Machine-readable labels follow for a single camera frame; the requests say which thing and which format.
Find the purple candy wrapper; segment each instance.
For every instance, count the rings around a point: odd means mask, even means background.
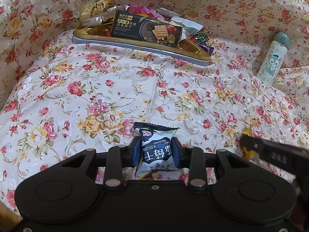
[[[211,54],[214,52],[214,47],[208,46],[206,43],[204,43],[201,40],[197,40],[195,42],[198,46],[200,46],[204,51],[206,51],[207,54]]]

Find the cartoon character print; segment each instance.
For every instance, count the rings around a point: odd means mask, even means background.
[[[264,70],[264,75],[267,77],[267,82],[273,79],[277,74],[277,68],[281,64],[282,58],[279,58],[277,54],[268,54],[268,62],[266,63],[266,68]]]
[[[148,141],[154,134],[154,130],[150,129],[140,129],[139,133],[144,142]]]

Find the bed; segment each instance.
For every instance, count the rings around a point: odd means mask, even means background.
[[[180,127],[183,146],[238,155],[239,135],[308,147],[309,0],[109,0],[165,7],[204,25],[205,67],[151,52],[73,44],[79,8],[97,0],[1,0],[1,201],[27,177],[86,148],[129,144],[135,121]],[[274,34],[291,38],[272,86],[257,71]],[[293,176],[261,162],[288,181]],[[208,181],[215,182],[209,169]],[[134,169],[124,170],[126,179]],[[102,181],[100,169],[97,182]],[[188,180],[188,169],[140,179]]]

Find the wooden floor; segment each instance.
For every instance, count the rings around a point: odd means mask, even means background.
[[[0,227],[9,232],[22,219],[0,202]]]

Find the bottle cap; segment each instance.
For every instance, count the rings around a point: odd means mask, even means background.
[[[290,38],[287,34],[283,32],[277,32],[273,39],[274,41],[281,43],[285,48],[289,48]]]

